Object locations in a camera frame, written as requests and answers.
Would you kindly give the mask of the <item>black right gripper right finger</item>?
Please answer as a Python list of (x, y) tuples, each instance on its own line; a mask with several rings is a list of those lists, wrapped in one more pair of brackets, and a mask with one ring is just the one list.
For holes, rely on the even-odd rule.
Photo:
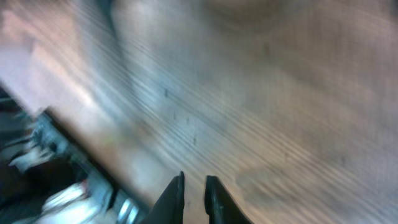
[(209, 224), (251, 224), (217, 176), (208, 175), (205, 182), (205, 212)]

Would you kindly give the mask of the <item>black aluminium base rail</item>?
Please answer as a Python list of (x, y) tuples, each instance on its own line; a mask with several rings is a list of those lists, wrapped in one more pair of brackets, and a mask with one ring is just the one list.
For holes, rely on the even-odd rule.
[(1, 223), (140, 223), (149, 207), (47, 111), (1, 90)]

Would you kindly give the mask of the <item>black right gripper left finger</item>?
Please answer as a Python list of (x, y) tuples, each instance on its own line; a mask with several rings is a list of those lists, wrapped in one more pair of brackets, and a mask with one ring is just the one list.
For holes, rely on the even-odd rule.
[(185, 206), (185, 175), (180, 171), (140, 224), (182, 224)]

